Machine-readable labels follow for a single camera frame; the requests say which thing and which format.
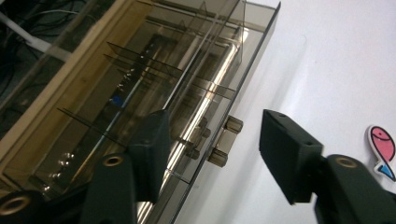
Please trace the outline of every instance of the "black bracket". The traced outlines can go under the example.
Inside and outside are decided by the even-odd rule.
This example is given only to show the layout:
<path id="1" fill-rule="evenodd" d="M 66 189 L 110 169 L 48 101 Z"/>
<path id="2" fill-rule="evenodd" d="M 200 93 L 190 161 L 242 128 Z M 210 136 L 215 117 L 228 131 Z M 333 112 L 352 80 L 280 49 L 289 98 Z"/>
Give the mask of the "black bracket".
<path id="1" fill-rule="evenodd" d="M 323 145 L 284 114 L 264 110 L 260 152 L 290 204 L 318 195 L 320 224 L 396 223 L 396 204 L 365 166 L 350 157 L 321 156 Z"/>

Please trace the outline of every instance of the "brass standoff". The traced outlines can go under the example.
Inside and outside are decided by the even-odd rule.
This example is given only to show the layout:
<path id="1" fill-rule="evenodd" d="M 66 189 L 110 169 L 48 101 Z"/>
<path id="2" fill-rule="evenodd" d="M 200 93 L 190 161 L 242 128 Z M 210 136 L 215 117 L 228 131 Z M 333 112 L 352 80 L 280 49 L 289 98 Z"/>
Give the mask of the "brass standoff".
<path id="1" fill-rule="evenodd" d="M 0 216 L 15 214 L 25 208 L 30 201 L 30 198 L 25 195 L 12 198 L 0 206 Z"/>
<path id="2" fill-rule="evenodd" d="M 346 167 L 346 168 L 351 168 L 351 169 L 353 169 L 353 168 L 358 167 L 358 164 L 357 164 L 356 162 L 354 162 L 354 161 L 351 160 L 351 159 L 345 158 L 345 157 L 337 157 L 337 158 L 335 159 L 335 161 L 336 161 L 339 165 L 342 165 L 342 166 L 344 166 L 344 167 Z"/>
<path id="3" fill-rule="evenodd" d="M 233 146 L 233 142 L 236 136 L 242 131 L 243 125 L 242 120 L 229 116 L 207 160 L 219 167 L 223 167 L 228 160 L 228 154 Z"/>
<path id="4" fill-rule="evenodd" d="M 105 161 L 103 161 L 104 166 L 116 166 L 121 164 L 123 161 L 123 158 L 120 156 L 112 156 L 107 158 Z"/>

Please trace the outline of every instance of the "pink fish sticker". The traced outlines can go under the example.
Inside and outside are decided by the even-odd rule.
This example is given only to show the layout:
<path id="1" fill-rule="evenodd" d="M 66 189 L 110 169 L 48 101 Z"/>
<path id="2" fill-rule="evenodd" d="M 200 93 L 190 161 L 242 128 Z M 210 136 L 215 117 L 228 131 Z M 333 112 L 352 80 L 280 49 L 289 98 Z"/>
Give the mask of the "pink fish sticker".
<path id="1" fill-rule="evenodd" d="M 393 139 L 385 129 L 378 126 L 369 127 L 367 133 L 370 146 L 378 158 L 374 171 L 396 182 L 395 174 L 389 165 L 395 156 L 395 143 Z"/>

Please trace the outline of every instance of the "white table surface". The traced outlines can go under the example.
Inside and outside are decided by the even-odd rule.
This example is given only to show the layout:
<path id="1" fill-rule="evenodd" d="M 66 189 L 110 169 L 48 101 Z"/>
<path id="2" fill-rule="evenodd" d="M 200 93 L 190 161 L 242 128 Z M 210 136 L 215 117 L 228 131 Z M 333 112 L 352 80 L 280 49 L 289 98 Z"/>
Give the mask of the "white table surface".
<path id="1" fill-rule="evenodd" d="M 391 0 L 282 1 L 267 51 L 233 108 L 245 126 L 228 163 L 204 166 L 177 223 L 317 223 L 315 197 L 289 206 L 262 161 L 264 108 L 297 121 L 324 144 L 324 156 L 348 155 L 373 170 L 366 129 L 379 125 L 396 138 L 395 11 Z"/>

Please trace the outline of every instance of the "mounting hole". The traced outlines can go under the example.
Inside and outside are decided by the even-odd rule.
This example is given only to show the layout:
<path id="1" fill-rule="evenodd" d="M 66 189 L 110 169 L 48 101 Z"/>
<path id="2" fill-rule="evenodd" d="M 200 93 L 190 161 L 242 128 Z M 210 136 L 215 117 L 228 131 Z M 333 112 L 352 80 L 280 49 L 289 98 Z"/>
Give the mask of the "mounting hole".
<path id="1" fill-rule="evenodd" d="M 7 216 L 21 211 L 30 203 L 27 196 L 19 196 L 8 200 L 0 206 L 0 216 Z"/>
<path id="2" fill-rule="evenodd" d="M 105 166 L 116 166 L 121 164 L 123 161 L 123 158 L 120 156 L 113 156 L 107 158 L 107 160 L 103 161 L 103 165 Z"/>
<path id="3" fill-rule="evenodd" d="M 338 157 L 337 159 L 335 159 L 335 161 L 337 161 L 337 163 L 339 165 L 342 165 L 346 168 L 356 168 L 358 167 L 358 164 L 356 162 L 354 162 L 353 160 L 350 160 L 348 158 L 345 157 Z"/>

